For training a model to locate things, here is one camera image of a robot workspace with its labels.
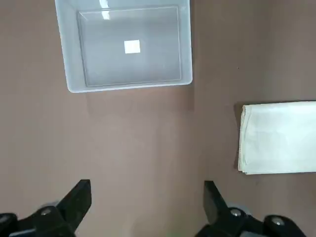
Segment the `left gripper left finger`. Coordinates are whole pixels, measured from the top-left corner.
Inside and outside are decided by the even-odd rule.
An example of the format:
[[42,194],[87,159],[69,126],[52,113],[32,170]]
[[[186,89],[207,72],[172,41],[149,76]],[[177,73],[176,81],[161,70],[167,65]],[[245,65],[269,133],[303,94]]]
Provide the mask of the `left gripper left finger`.
[[74,237],[92,204],[91,181],[81,179],[56,205],[46,205],[24,219],[0,214],[2,237]]

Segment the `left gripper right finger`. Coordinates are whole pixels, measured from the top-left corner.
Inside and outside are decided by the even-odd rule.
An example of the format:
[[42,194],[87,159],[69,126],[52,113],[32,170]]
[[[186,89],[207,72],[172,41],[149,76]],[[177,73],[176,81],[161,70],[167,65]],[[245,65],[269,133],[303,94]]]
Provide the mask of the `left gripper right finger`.
[[213,181],[205,181],[203,208],[208,223],[197,237],[304,237],[305,233],[291,219],[280,215],[267,215],[264,220],[248,212],[229,207]]

